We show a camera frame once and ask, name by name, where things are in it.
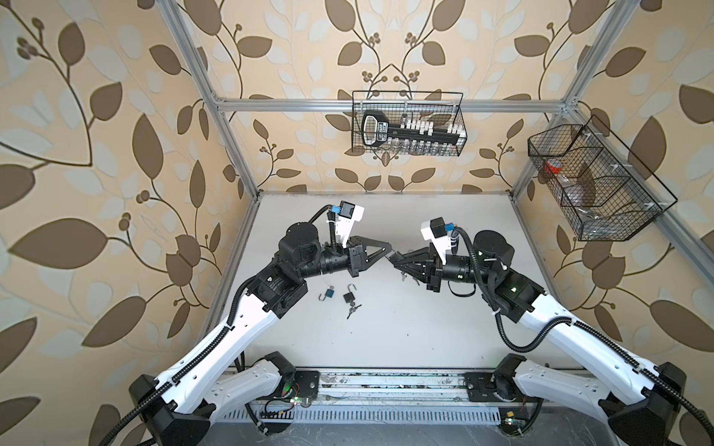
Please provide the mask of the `black socket holder tool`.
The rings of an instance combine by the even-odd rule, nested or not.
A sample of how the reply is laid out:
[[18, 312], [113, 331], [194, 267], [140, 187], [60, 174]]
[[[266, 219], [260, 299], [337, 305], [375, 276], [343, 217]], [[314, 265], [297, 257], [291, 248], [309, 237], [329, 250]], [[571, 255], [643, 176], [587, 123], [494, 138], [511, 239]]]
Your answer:
[[418, 146], [458, 147], [467, 140], [467, 132], [461, 125], [450, 124], [446, 128], [437, 127], [434, 122], [401, 118], [392, 122], [382, 111], [366, 111], [357, 127], [364, 146], [377, 148], [389, 144], [391, 148], [399, 143], [416, 143]]

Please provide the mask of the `aluminium frame corner post left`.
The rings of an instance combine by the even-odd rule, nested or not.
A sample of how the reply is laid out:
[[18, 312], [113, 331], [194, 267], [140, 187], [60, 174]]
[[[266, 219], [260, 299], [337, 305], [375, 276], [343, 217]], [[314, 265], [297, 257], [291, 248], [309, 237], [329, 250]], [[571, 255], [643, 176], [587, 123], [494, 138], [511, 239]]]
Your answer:
[[176, 41], [180, 54], [192, 75], [193, 83], [195, 83], [201, 98], [206, 104], [208, 115], [212, 118], [224, 142], [228, 156], [234, 164], [237, 174], [245, 183], [245, 190], [248, 196], [253, 202], [258, 202], [260, 200], [258, 187], [251, 176], [245, 157], [241, 154], [228, 119], [219, 110], [218, 97], [210, 84], [208, 72], [203, 66], [198, 49], [193, 45], [193, 39], [191, 39], [188, 28], [183, 23], [179, 6], [175, 1], [158, 1], [157, 3], [165, 24], [167, 24], [167, 28]]

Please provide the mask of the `medium black padlock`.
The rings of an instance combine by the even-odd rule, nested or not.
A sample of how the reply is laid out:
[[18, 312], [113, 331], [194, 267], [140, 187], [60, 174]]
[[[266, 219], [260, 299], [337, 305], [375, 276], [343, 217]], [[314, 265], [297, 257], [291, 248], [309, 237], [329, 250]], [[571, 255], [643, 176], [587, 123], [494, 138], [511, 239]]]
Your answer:
[[403, 260], [403, 255], [399, 252], [394, 252], [389, 256], [389, 260], [392, 265], [399, 264]]

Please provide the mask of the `aluminium frame corner post right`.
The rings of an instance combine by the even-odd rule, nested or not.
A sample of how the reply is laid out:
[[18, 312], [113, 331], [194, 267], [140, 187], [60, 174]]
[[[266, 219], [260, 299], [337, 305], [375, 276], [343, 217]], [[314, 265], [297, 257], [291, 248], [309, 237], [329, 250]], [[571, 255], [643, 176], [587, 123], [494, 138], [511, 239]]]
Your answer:
[[634, 1], [522, 1], [526, 28], [511, 35], [518, 91], [499, 113], [536, 114], [551, 129], [576, 109], [605, 53], [630, 20]]

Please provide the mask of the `large black padlock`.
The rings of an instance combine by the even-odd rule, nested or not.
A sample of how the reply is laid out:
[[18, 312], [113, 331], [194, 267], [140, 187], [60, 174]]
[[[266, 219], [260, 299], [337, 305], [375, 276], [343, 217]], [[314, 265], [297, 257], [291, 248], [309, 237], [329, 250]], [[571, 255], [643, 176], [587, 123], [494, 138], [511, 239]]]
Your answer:
[[343, 296], [343, 298], [348, 305], [354, 307], [356, 301], [354, 291], [356, 290], [356, 286], [354, 284], [348, 284], [347, 289], [348, 292]]

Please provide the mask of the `blue padlock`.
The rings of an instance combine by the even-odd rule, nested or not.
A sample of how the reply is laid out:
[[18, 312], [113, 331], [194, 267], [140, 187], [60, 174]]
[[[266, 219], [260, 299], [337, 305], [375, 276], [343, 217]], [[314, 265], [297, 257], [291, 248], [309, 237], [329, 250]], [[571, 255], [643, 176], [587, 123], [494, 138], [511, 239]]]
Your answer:
[[328, 286], [327, 289], [320, 295], [318, 295], [318, 300], [319, 301], [325, 301], [328, 298], [334, 297], [335, 293], [335, 288], [331, 285]]

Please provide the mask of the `large padlock key bunch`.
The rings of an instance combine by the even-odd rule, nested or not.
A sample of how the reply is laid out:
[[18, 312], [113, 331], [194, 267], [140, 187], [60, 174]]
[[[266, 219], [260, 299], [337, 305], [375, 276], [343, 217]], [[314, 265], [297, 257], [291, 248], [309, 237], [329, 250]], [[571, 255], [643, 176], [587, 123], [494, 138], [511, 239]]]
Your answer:
[[355, 312], [357, 312], [357, 310], [359, 310], [359, 308], [361, 308], [361, 305], [351, 305], [351, 306], [350, 306], [350, 309], [349, 309], [349, 313], [348, 313], [347, 319], [350, 319], [350, 318], [351, 318], [351, 315], [353, 315]]

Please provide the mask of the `aluminium frame corner post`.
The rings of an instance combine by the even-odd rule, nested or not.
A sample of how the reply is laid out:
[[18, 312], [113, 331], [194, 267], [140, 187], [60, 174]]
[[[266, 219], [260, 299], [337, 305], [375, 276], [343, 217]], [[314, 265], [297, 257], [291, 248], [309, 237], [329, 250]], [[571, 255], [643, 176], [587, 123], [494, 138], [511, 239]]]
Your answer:
[[634, 1], [522, 1], [526, 28], [511, 35], [518, 91], [499, 113], [536, 114], [551, 129], [576, 109], [605, 53], [630, 20]]
[[212, 118], [224, 142], [228, 156], [234, 164], [237, 174], [245, 183], [245, 190], [248, 196], [253, 202], [258, 202], [260, 200], [258, 187], [251, 176], [245, 157], [241, 154], [228, 119], [219, 110], [218, 97], [210, 84], [208, 72], [203, 66], [198, 49], [193, 45], [193, 39], [191, 39], [188, 28], [183, 23], [179, 6], [175, 1], [158, 1], [157, 3], [165, 24], [167, 24], [167, 28], [176, 41], [180, 54], [192, 75], [193, 83], [195, 83], [201, 98], [206, 104], [208, 115]]

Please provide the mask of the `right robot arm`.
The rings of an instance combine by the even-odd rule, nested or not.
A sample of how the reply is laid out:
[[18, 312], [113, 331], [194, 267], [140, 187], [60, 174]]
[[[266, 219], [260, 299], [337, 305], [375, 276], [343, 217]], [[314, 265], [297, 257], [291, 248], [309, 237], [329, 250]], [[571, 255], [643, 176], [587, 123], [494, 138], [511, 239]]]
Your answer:
[[493, 230], [463, 228], [390, 263], [437, 292], [442, 282], [473, 284], [511, 351], [479, 385], [502, 401], [552, 401], [608, 425], [627, 445], [669, 445], [684, 408], [685, 373], [620, 347], [511, 267], [514, 248]]

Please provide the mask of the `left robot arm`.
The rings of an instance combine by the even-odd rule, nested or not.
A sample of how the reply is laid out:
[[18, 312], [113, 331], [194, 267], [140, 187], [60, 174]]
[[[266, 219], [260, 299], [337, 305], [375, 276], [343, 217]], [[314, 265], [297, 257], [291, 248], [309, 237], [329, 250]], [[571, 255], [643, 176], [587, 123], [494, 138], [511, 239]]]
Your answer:
[[376, 264], [389, 243], [353, 236], [321, 245], [316, 226], [292, 225], [271, 262], [238, 287], [226, 317], [188, 354], [157, 377], [140, 376], [129, 389], [149, 445], [197, 445], [210, 427], [241, 407], [286, 390], [295, 368], [279, 352], [235, 375], [240, 355], [308, 292], [308, 278], [347, 271], [356, 277]]

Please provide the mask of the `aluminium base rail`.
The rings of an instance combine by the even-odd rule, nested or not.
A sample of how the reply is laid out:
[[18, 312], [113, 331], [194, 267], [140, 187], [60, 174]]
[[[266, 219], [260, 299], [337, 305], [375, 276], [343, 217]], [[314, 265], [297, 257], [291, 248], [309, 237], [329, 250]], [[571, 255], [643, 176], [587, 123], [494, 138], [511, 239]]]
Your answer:
[[598, 421], [610, 392], [594, 376], [533, 362], [515, 377], [513, 397], [496, 393], [489, 369], [299, 367], [286, 396], [270, 368], [228, 371], [208, 390], [219, 423], [522, 427], [548, 409], [571, 409]]

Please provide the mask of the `red item in basket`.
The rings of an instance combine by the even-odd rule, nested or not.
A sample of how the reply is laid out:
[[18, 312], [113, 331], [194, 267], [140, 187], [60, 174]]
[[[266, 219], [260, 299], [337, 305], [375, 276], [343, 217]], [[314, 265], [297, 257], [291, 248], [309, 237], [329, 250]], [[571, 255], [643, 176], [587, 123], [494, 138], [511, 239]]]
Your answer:
[[551, 176], [558, 176], [563, 171], [563, 162], [557, 158], [547, 159], [544, 165], [544, 172]]

